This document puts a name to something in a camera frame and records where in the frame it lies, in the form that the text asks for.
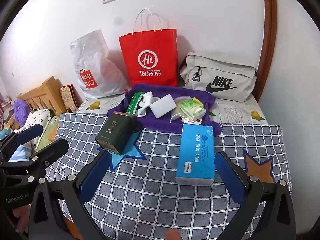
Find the person's left hand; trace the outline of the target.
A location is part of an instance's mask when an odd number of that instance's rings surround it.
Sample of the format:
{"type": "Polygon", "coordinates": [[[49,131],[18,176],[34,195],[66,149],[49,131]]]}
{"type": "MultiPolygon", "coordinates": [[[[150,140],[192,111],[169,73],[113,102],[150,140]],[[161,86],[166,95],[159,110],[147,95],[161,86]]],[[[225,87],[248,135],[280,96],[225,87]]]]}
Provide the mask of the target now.
{"type": "Polygon", "coordinates": [[[12,214],[17,218],[17,222],[14,223],[17,232],[28,232],[30,210],[30,205],[13,209],[12,214]]]}

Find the person's right hand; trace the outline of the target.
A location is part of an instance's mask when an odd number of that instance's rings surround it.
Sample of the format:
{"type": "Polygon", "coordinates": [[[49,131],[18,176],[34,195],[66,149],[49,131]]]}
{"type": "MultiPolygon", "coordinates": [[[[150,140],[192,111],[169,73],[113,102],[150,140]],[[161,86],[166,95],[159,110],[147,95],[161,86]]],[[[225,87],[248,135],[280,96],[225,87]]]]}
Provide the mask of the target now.
{"type": "Polygon", "coordinates": [[[183,240],[177,229],[169,229],[166,233],[165,240],[183,240]]]}

